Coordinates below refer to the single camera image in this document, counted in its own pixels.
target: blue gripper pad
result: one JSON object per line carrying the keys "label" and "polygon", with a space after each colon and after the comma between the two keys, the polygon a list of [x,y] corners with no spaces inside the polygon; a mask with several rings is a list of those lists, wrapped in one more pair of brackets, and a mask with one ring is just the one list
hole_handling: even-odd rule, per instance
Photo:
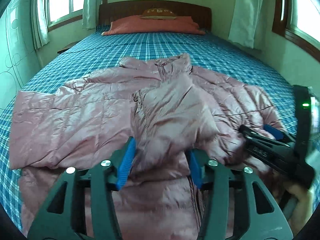
{"label": "blue gripper pad", "polygon": [[128,144],[124,157],[122,159],[122,163],[118,168],[118,172],[117,172],[118,181],[116,183],[116,188],[118,190],[121,190],[121,188],[127,182],[135,152],[136,152],[136,140],[132,137]]}
{"label": "blue gripper pad", "polygon": [[272,127],[271,125],[265,124],[263,128],[267,132],[271,133],[276,138],[276,140],[283,139],[283,133],[280,130]]}
{"label": "blue gripper pad", "polygon": [[189,169],[193,183],[197,186],[198,189],[202,187],[202,177],[201,177],[201,167],[197,162],[195,153],[190,151],[190,160],[189,160]]}

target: bedsheet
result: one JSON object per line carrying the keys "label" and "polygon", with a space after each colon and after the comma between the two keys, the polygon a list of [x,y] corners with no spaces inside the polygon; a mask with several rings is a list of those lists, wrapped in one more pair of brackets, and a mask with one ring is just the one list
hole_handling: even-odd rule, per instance
{"label": "bedsheet", "polygon": [[[181,33],[132,33],[101,36],[107,26],[62,53],[37,73],[22,90],[55,93],[65,81],[96,69],[114,67],[124,56],[149,60],[182,52],[190,54],[193,65],[218,71],[250,85],[262,87],[275,103],[290,133],[296,132],[292,87],[274,69],[211,33],[204,36]],[[9,133],[15,98],[0,116],[0,202],[21,230],[18,179],[20,170],[9,169]],[[315,183],[314,206],[319,203],[320,183]]]}

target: metal screw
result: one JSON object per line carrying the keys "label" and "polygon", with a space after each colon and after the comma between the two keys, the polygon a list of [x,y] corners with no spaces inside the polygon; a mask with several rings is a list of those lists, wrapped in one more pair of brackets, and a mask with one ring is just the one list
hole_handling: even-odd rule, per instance
{"label": "metal screw", "polygon": [[66,169],[66,172],[67,172],[68,174],[72,174],[72,173],[74,173],[75,171],[76,171],[76,168],[75,168],[75,167],[69,167],[69,168]]}
{"label": "metal screw", "polygon": [[104,160],[104,161],[102,161],[100,164],[101,164],[101,166],[103,166],[103,167],[110,166],[110,165],[111,165],[111,161],[109,161],[109,160]]}
{"label": "metal screw", "polygon": [[209,160],[208,164],[209,164],[209,166],[213,166],[213,167],[218,166],[217,160]]}
{"label": "metal screw", "polygon": [[250,167],[245,167],[243,170],[245,173],[248,173],[248,174],[253,173],[253,169],[251,169]]}

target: pink puffer jacket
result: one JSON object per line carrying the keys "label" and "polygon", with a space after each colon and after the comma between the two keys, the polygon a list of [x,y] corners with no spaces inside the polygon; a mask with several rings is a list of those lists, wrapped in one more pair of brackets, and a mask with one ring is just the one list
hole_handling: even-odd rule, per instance
{"label": "pink puffer jacket", "polygon": [[[272,169],[244,152],[237,131],[245,124],[272,138],[264,124],[284,130],[261,88],[192,66],[188,54],[148,62],[126,57],[119,65],[69,81],[54,95],[18,93],[10,163],[22,168],[25,235],[61,172],[93,167],[129,136],[137,141],[132,172],[126,186],[113,193],[124,239],[197,238],[204,195],[188,178],[186,149],[205,149],[225,165],[245,162],[270,190],[277,185]],[[87,194],[92,235],[89,203]]]}

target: pillow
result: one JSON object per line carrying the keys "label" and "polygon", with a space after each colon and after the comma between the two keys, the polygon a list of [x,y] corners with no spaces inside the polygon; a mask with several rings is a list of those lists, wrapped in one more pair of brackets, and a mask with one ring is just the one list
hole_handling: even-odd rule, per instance
{"label": "pillow", "polygon": [[143,12],[141,19],[174,20],[177,16],[170,10],[164,8],[148,9]]}
{"label": "pillow", "polygon": [[140,15],[133,15],[112,22],[110,30],[103,32],[101,35],[107,36],[114,34],[155,32],[205,34],[204,31],[199,30],[199,25],[192,20],[191,16],[178,16],[174,21],[159,21],[141,19]]}

